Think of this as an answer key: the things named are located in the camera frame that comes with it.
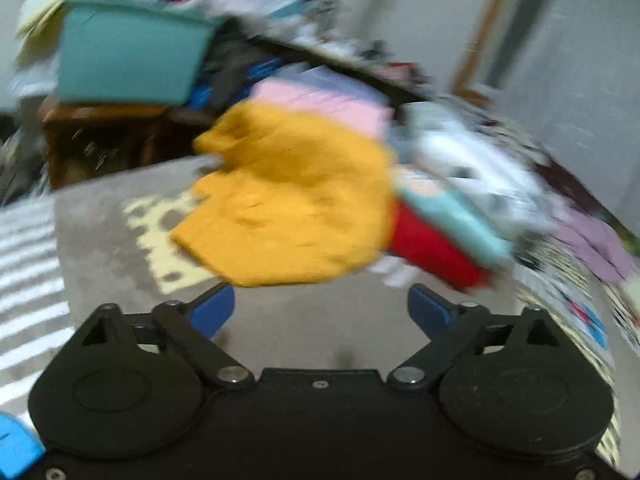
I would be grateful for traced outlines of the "yellow knitted sweater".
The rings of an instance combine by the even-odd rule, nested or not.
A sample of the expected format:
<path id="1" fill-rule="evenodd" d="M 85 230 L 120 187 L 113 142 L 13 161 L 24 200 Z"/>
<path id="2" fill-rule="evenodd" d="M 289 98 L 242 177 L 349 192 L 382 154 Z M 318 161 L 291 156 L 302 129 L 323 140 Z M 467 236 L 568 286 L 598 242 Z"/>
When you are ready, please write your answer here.
<path id="1" fill-rule="evenodd" d="M 393 231 L 394 156 L 335 120 L 265 101 L 231 107 L 193 142 L 219 167 L 171 239 L 244 287 L 315 283 L 368 266 Z"/>

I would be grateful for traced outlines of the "red folded garment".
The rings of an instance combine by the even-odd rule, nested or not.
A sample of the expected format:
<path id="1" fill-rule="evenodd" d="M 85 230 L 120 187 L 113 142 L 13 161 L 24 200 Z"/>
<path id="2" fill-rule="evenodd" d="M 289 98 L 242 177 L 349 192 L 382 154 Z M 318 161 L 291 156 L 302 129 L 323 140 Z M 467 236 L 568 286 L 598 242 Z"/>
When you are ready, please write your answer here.
<path id="1" fill-rule="evenodd" d="M 486 270 L 403 202 L 395 203 L 394 229 L 388 249 L 457 290 L 484 285 L 488 278 Z"/>

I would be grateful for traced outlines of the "light teal folded garment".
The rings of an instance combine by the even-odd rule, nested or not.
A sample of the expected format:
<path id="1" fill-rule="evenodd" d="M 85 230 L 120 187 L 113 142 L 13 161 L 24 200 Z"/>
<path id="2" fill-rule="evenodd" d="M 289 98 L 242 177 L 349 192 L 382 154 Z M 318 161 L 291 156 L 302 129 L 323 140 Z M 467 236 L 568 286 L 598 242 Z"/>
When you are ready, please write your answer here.
<path id="1" fill-rule="evenodd" d="M 398 183 L 396 190 L 420 219 L 434 226 L 482 268 L 494 270 L 511 259 L 511 243 L 446 188 L 439 188 L 434 182 L 417 188 Z"/>

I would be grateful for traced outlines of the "cartoon print brown blanket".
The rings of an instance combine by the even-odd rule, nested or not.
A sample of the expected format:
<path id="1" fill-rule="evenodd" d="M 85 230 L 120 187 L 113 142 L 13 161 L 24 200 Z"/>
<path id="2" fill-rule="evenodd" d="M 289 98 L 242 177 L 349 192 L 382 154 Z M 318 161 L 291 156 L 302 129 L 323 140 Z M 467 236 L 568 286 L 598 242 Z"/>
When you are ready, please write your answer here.
<path id="1" fill-rule="evenodd" d="M 26 325 L 1 349 L 27 399 L 2 419 L 15 479 L 614 479 L 597 452 L 613 411 L 600 378 L 509 270 L 465 290 L 399 258 L 316 284 L 244 287 L 169 238 L 194 211 L 191 157 L 94 179 L 2 212 L 3 234 L 50 255 L 1 273 L 1 311 L 62 304 L 70 322 Z M 159 304 L 221 283 L 235 293 L 213 343 L 255 377 L 217 388 L 168 347 Z M 491 320 L 472 356 L 427 389 L 390 372 L 428 344 L 410 318 L 422 284 Z"/>

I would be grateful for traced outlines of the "purple crumpled cloth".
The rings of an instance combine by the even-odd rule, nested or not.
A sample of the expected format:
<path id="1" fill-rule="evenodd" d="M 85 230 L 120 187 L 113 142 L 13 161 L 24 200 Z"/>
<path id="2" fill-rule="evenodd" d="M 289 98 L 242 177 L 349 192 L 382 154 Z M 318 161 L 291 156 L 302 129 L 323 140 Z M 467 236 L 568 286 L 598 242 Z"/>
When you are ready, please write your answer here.
<path id="1" fill-rule="evenodd" d="M 601 282 L 620 284 L 639 273 L 638 260 L 602 220 L 568 208 L 553 221 L 552 236 Z"/>

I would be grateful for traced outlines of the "white black patterned garment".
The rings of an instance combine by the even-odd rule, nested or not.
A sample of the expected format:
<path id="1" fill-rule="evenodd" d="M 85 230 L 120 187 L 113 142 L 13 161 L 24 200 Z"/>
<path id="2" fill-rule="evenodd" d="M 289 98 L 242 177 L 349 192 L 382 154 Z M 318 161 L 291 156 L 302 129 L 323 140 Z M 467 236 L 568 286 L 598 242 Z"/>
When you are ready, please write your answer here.
<path id="1" fill-rule="evenodd" d="M 508 240 L 552 227 L 544 187 L 531 171 L 466 128 L 434 102 L 401 107 L 411 136 L 412 161 L 452 186 Z"/>

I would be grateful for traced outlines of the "dark wooden furniture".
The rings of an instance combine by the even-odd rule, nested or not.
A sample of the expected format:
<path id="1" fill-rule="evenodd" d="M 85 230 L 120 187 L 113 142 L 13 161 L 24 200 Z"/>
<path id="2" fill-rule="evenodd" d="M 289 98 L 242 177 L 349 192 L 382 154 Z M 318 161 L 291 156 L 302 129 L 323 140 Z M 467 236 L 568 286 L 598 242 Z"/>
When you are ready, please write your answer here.
<path id="1" fill-rule="evenodd" d="M 44 99 L 38 119 L 51 188 L 193 154 L 192 141 L 215 115 L 150 104 L 64 104 Z"/>

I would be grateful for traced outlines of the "pink folded garment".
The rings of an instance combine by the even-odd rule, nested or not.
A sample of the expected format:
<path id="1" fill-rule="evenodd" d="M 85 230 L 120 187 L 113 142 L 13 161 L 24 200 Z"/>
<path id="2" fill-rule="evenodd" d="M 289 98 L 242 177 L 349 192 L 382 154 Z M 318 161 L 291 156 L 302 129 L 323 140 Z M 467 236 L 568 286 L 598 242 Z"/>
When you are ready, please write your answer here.
<path id="1" fill-rule="evenodd" d="M 254 84 L 248 98 L 328 116 L 372 139 L 381 139 L 393 119 L 388 106 L 280 78 L 269 77 Z"/>

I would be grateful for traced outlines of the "teal plastic storage bin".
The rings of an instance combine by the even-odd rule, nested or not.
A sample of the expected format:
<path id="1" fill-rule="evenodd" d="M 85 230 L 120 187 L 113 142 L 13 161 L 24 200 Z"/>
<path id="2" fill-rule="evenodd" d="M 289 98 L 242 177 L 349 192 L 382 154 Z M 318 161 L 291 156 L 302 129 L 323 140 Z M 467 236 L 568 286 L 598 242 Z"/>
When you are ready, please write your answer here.
<path id="1" fill-rule="evenodd" d="M 64 0 L 55 97 L 62 103 L 181 105 L 224 22 L 146 0 Z"/>

